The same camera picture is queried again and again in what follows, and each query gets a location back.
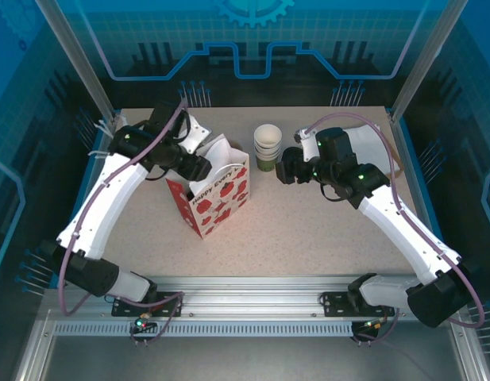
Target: speckled tabletop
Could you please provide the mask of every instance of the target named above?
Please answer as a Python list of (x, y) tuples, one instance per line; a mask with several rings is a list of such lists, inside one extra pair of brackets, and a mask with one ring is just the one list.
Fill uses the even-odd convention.
[[(395, 147), (383, 107), (262, 107), (192, 109), (214, 136), (224, 133), (250, 154), (251, 199), (204, 241), (183, 221), (164, 180), (143, 182), (112, 230), (106, 259), (143, 275), (282, 276), (355, 275), (369, 271), (412, 273), (393, 243), (348, 202), (328, 202), (317, 183), (283, 185), (275, 172), (257, 169), (253, 131), (272, 123), (283, 131), (283, 148), (300, 127), (336, 111), (377, 123)], [(133, 124), (151, 109), (122, 111)], [(342, 118), (325, 125), (356, 127)], [(151, 176), (160, 171), (153, 170)], [(414, 210), (405, 175), (399, 194)]]

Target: paper cup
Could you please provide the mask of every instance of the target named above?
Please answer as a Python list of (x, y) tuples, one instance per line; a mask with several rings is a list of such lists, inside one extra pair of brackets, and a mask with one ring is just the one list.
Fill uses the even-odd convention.
[(255, 152), (260, 153), (261, 155), (266, 155), (266, 156), (267, 155), (274, 155), (274, 154), (280, 152), (280, 145), (278, 145), (278, 147), (275, 147), (275, 148), (261, 148), (255, 144)]
[(259, 156), (262, 160), (270, 160), (273, 159), (274, 157), (280, 156), (280, 150), (268, 154), (260, 153), (257, 150), (255, 150), (255, 156)]
[(282, 132), (275, 125), (260, 125), (253, 133), (253, 139), (261, 148), (275, 148), (282, 141)]

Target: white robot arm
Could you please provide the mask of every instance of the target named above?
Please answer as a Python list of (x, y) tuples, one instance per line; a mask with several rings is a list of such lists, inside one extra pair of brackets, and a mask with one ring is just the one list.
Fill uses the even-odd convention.
[[(211, 131), (202, 127), (191, 115), (181, 113), (176, 119), (175, 127), (147, 156), (128, 166), (108, 183), (105, 180), (151, 143), (158, 129), (163, 128), (171, 117), (172, 111), (173, 108), (159, 104), (148, 121), (141, 125), (127, 125), (116, 132), (100, 176), (79, 212), (57, 237), (56, 243), (44, 241), (42, 244), (44, 252), (51, 256), (54, 268), (59, 270), (72, 237), (77, 236), (71, 250), (66, 280), (90, 294), (109, 294), (132, 302), (147, 301), (148, 294), (156, 294), (156, 285), (153, 282), (102, 258), (107, 239), (130, 196), (155, 165), (165, 171), (177, 171), (190, 181), (206, 178), (211, 169), (210, 162), (196, 156), (195, 152)], [(184, 122), (187, 128), (180, 131)], [(98, 197), (87, 209), (88, 202), (91, 202), (97, 191), (100, 192)], [(75, 227), (85, 209), (87, 212), (82, 226), (76, 232)]]
[[(466, 287), (446, 256), (468, 277), (475, 268), (462, 261), (457, 252), (442, 243), (401, 201), (399, 211), (389, 179), (372, 164), (358, 164), (347, 133), (340, 128), (317, 133), (301, 129), (295, 140), (303, 148), (287, 148), (276, 165), (282, 183), (315, 180), (334, 188), (338, 200), (347, 200), (372, 220), (395, 244), (412, 266), (416, 278), (409, 280), (364, 275), (358, 280), (359, 293), (349, 288), (356, 310), (362, 306), (410, 308), (424, 324), (435, 327), (471, 300)], [(420, 235), (434, 243), (430, 246)]]

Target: aluminum frame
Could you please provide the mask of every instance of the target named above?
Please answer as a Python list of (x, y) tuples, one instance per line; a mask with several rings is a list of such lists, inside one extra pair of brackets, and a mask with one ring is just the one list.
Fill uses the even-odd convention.
[(77, 74), (82, 79), (89, 95), (93, 98), (98, 110), (107, 121), (113, 121), (114, 108), (57, 1), (35, 1)]
[(469, 0), (449, 0), (392, 107), (398, 124)]

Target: gift bag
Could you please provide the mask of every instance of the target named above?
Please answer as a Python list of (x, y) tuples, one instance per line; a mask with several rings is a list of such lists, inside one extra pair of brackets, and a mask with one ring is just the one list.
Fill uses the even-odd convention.
[(197, 154), (211, 162), (209, 175), (203, 181), (188, 182), (169, 172), (167, 185), (181, 217), (203, 239), (249, 199), (249, 155), (231, 148), (223, 134)]

